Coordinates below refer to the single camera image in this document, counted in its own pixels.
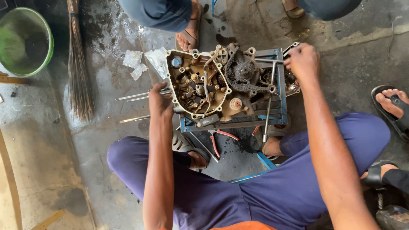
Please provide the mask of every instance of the blue pants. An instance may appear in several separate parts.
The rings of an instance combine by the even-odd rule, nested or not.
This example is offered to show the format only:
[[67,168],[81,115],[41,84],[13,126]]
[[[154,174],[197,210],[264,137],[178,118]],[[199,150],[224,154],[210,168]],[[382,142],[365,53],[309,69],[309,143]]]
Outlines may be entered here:
[[[336,118],[361,176],[388,143],[383,120],[364,113]],[[259,221],[278,230],[303,230],[327,210],[312,166],[306,131],[283,137],[280,149],[291,156],[280,166],[242,184],[230,184],[190,170],[190,156],[173,152],[175,200],[173,222],[180,230]],[[144,198],[148,141],[125,137],[108,149],[110,169],[141,200]]]
[[[192,14],[191,0],[119,0],[125,13],[143,26],[171,32],[186,29]],[[298,0],[310,15],[334,20],[352,12],[361,0]]]

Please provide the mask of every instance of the broom bristles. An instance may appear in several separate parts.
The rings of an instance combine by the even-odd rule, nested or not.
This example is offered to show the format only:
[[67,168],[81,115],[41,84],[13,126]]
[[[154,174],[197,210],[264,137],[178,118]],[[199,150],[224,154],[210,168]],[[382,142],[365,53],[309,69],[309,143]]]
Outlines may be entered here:
[[78,0],[67,0],[70,14],[70,53],[68,58],[68,94],[74,116],[80,121],[94,118],[94,96],[91,80],[87,74],[81,32],[78,20]]

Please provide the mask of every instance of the bolt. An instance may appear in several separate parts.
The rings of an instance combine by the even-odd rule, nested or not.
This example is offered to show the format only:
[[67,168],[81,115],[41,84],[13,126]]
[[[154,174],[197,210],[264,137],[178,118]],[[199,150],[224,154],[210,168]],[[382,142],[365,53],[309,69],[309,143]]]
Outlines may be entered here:
[[197,74],[192,74],[191,78],[193,81],[199,80],[199,76]]

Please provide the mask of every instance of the gear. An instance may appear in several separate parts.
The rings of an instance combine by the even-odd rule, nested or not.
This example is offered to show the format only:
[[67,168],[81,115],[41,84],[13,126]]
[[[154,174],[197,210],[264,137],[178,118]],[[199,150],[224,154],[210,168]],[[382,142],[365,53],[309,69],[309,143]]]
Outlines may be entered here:
[[220,75],[217,76],[216,80],[217,80],[217,84],[219,84],[221,87],[226,86],[224,80],[222,79],[222,77]]

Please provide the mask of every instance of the red-handled pliers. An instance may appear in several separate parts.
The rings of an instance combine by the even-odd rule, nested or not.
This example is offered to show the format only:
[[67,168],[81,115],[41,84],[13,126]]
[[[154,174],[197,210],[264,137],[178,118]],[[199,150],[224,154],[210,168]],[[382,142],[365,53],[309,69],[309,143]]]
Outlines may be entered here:
[[229,136],[229,137],[231,137],[231,138],[233,138],[233,139],[235,139],[235,140],[238,140],[238,138],[237,138],[236,136],[234,136],[234,135],[232,135],[232,134],[230,134],[230,133],[223,132],[223,131],[221,131],[220,129],[218,129],[217,131],[214,130],[214,129],[213,129],[213,130],[209,130],[209,133],[211,134],[210,139],[211,139],[211,142],[213,142],[214,152],[216,153],[216,155],[217,155],[218,158],[220,158],[220,154],[219,154],[219,152],[217,151],[217,148],[216,148],[216,141],[214,140],[214,135],[213,135],[214,133],[220,133],[220,134]]

